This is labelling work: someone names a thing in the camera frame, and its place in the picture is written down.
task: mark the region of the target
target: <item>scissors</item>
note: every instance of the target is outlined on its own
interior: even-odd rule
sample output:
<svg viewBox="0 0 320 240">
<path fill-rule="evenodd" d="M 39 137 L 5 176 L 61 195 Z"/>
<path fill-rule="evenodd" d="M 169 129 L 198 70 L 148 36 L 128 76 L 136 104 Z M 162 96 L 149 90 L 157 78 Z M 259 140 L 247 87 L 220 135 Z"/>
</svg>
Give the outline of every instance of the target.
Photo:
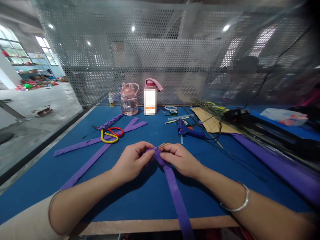
<svg viewBox="0 0 320 240">
<path fill-rule="evenodd" d="M 113 129 L 117 129 L 117 130 L 120 130 L 122 133 L 121 134 L 117 134 L 113 131 Z M 103 137 L 103 135 L 108 135 L 108 136 L 111 136 L 111 137 L 114 137 L 116 138 L 115 140 L 112 140 L 112 141 L 107 141 L 105 140 Z M 104 129 L 104 130 L 101 130 L 101 140 L 104 142 L 104 143 L 109 143 L 109 144 L 112 144 L 112 143 L 116 143 L 118 140 L 119 140 L 119 137 L 122 137 L 124 135 L 124 130 L 122 128 L 118 128 L 118 127 L 110 127 L 110 128 L 107 128 L 107 129 Z"/>
</svg>

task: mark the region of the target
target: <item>shelf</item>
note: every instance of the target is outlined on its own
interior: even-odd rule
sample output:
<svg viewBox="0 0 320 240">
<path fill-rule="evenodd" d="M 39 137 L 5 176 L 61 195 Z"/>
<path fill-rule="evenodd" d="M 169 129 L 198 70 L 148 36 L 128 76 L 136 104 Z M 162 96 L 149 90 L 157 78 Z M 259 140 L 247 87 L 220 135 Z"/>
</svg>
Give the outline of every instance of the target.
<svg viewBox="0 0 320 240">
<path fill-rule="evenodd" d="M 24 75 L 24 74 L 36 74 L 36 75 L 39 75 L 38 73 L 18 73 L 18 74 L 21 74 L 21 75 Z"/>
<path fill-rule="evenodd" d="M 17 57 L 17 58 L 31 58 L 31 59 L 44 59 L 44 58 L 35 58 L 35 57 L 25 57 L 25 56 L 22 56 L 22 57 L 18 57 L 18 56 L 5 56 L 5 57 Z"/>
<path fill-rule="evenodd" d="M 32 65 L 23 65 L 23 64 L 11 64 L 11 66 L 20 66 L 20 67 L 34 67 L 34 66 L 48 66 L 47 64 L 32 64 Z"/>
</svg>

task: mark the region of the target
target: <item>glue bottle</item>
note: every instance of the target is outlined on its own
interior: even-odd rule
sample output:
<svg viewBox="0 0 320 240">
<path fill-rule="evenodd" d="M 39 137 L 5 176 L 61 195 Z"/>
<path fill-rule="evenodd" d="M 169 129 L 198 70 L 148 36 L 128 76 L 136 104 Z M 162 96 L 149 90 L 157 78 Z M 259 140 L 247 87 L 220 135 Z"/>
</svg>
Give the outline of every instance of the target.
<svg viewBox="0 0 320 240">
<path fill-rule="evenodd" d="M 109 104 L 110 104 L 110 107 L 114 107 L 114 102 L 110 93 L 109 93 Z"/>
</svg>

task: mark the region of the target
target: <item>blue work table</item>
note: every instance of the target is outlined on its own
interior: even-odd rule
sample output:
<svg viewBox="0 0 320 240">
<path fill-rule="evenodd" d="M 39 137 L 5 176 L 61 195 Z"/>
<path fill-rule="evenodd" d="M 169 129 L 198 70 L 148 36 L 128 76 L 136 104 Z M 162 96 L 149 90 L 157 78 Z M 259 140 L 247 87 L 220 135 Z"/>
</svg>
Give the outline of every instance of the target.
<svg viewBox="0 0 320 240">
<path fill-rule="evenodd" d="M 124 128 L 134 117 L 138 117 L 138 122 L 147 121 L 148 124 L 125 133 L 83 175 L 78 184 L 111 169 L 127 145 L 147 141 L 159 146 L 178 136 L 176 123 L 164 124 L 169 118 L 165 116 L 168 113 L 163 113 L 160 109 L 157 115 L 145 116 L 144 109 L 140 108 L 137 115 L 124 116 L 116 122 L 114 127 Z M 178 111 L 179 115 L 187 114 L 183 108 L 178 108 Z M 104 143 L 99 142 L 57 157 L 53 156 L 55 150 L 84 141 L 82 137 L 94 130 L 91 125 L 100 126 L 119 113 L 119 106 L 98 106 L 67 133 L 0 196 L 0 224 L 56 192 Z M 203 131 L 199 126 L 195 130 Z M 100 133 L 97 132 L 85 140 L 99 136 Z M 180 141 L 180 137 L 177 137 L 171 142 Z M 297 193 L 234 138 L 221 135 L 219 142 L 225 150 L 237 156 L 238 160 L 203 140 L 191 136 L 183 138 L 183 146 L 205 166 L 244 183 L 248 188 L 293 211 L 312 212 L 312 208 Z M 182 176 L 175 169 L 174 172 L 194 229 L 237 226 L 232 217 L 220 208 L 208 189 L 195 180 Z M 165 174 L 157 161 L 152 161 L 135 180 L 102 199 L 83 218 L 77 233 L 87 235 L 175 229 L 179 229 L 179 224 Z"/>
</svg>

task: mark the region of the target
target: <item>hand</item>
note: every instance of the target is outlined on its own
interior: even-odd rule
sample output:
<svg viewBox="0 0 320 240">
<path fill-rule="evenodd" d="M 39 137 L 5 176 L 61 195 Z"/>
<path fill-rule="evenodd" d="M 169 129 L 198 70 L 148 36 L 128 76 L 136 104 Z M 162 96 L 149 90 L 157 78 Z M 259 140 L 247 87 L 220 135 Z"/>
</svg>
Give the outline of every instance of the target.
<svg viewBox="0 0 320 240">
<path fill-rule="evenodd" d="M 111 169 L 114 177 L 122 184 L 135 179 L 154 155 L 153 150 L 142 155 L 149 148 L 154 148 L 154 146 L 143 141 L 127 146 Z"/>
<path fill-rule="evenodd" d="M 181 144 L 167 144 L 160 147 L 160 157 L 173 164 L 184 176 L 197 178 L 203 165 Z"/>
</svg>

